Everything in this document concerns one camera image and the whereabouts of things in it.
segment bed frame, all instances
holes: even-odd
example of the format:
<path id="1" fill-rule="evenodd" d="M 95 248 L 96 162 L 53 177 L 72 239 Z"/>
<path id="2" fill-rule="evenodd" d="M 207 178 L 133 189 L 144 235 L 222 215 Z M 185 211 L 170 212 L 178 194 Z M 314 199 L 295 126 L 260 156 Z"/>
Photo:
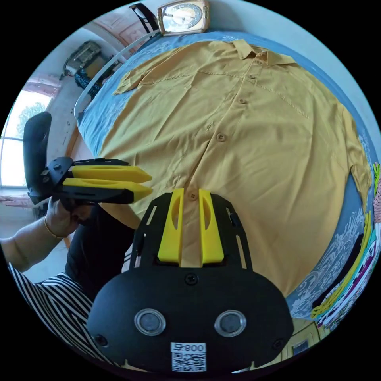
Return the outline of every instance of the bed frame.
<path id="1" fill-rule="evenodd" d="M 142 36 L 140 38 L 138 38 L 136 41 L 134 41 L 132 44 L 130 44 L 129 46 L 125 47 L 124 49 L 122 49 L 118 54 L 116 54 L 113 58 L 110 59 L 110 61 L 94 76 L 94 78 L 89 82 L 89 84 L 86 86 L 86 88 L 84 89 L 84 91 L 82 92 L 82 94 L 79 96 L 77 102 L 75 103 L 75 106 L 74 106 L 74 110 L 73 110 L 73 113 L 74 113 L 74 117 L 75 119 L 78 121 L 78 116 L 79 116 L 79 113 L 81 111 L 80 110 L 80 107 L 81 105 L 83 104 L 88 92 L 90 91 L 90 89 L 95 85 L 95 83 L 98 81 L 98 79 L 102 76 L 102 74 L 110 67 L 114 64 L 114 62 L 120 57 L 122 56 L 123 54 L 125 53 L 128 53 L 128 51 L 134 47 L 136 47 L 137 45 L 139 45 L 140 43 L 144 42 L 145 40 L 148 40 L 150 39 L 151 37 L 154 37 L 156 35 L 158 35 L 160 33 L 160 31 L 158 29 L 150 32 L 150 33 L 147 33 L 145 36 Z"/>

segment shirt collar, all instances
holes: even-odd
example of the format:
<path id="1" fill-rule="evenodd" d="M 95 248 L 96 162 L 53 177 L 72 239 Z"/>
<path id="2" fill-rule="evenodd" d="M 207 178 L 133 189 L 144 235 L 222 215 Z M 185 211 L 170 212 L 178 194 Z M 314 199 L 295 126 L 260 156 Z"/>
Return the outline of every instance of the shirt collar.
<path id="1" fill-rule="evenodd" d="M 270 50 L 263 49 L 259 46 L 249 45 L 245 40 L 233 41 L 233 45 L 237 49 L 238 57 L 241 60 L 244 60 L 245 58 L 247 58 L 251 53 L 259 54 L 259 53 L 266 52 L 267 53 L 266 63 L 269 66 L 296 63 L 295 60 L 290 56 L 275 53 Z"/>

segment black and white stripes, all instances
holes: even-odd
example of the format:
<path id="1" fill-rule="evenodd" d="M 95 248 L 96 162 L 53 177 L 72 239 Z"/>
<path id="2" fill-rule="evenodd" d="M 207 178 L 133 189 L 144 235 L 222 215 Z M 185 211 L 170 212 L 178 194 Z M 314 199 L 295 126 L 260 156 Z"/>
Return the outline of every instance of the black and white stripes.
<path id="1" fill-rule="evenodd" d="M 65 273 L 34 284 L 11 264 L 8 267 L 28 305 L 53 334 L 90 356 L 117 365 L 102 355 L 87 332 L 92 302 L 79 284 Z"/>

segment hand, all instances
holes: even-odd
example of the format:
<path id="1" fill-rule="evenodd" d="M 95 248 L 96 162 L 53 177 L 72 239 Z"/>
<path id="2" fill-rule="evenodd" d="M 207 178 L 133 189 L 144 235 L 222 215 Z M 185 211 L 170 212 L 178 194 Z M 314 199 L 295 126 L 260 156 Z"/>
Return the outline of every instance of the hand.
<path id="1" fill-rule="evenodd" d="M 77 229 L 81 221 L 88 219 L 92 208 L 90 205 L 80 205 L 68 212 L 60 200 L 53 201 L 50 198 L 46 223 L 56 236 L 67 237 Z"/>

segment person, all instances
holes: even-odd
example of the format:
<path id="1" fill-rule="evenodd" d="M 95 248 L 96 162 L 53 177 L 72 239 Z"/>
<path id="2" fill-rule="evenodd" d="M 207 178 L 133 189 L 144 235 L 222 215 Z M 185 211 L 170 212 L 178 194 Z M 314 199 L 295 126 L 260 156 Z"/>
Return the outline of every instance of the person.
<path id="1" fill-rule="evenodd" d="M 64 272 L 37 284 L 23 275 L 74 231 Z M 121 273 L 133 236 L 132 228 L 99 205 L 81 205 L 70 213 L 50 198 L 44 218 L 0 244 L 17 288 L 46 327 L 76 352 L 118 365 L 97 349 L 86 323 L 96 294 Z"/>

